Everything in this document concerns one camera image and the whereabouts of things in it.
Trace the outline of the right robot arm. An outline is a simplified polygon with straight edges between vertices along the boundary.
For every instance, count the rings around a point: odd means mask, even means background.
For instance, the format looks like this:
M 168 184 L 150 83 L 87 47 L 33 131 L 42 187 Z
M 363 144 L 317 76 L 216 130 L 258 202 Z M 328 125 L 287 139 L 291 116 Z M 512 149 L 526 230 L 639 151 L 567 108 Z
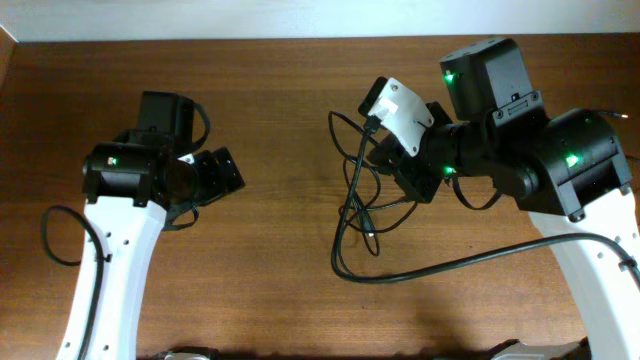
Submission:
M 369 160 L 414 201 L 446 179 L 489 177 L 546 239 L 587 331 L 572 356 L 639 355 L 639 229 L 632 175 L 614 129 L 595 110 L 545 113 L 522 54 L 496 37 L 440 61 L 454 107 L 448 115 L 393 78 L 360 105 L 387 137 Z

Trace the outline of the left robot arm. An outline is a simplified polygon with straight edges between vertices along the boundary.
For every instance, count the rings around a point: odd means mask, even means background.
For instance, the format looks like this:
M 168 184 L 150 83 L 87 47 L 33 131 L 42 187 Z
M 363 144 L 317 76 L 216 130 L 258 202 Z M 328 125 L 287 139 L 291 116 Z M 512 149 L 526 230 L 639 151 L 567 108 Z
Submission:
M 60 359 L 133 359 L 148 269 L 158 238 L 245 185 L 229 150 L 204 149 L 193 120 L 201 104 L 146 91 L 137 123 L 94 147 L 83 164 L 82 212 L 62 207 L 84 230 L 82 257 Z

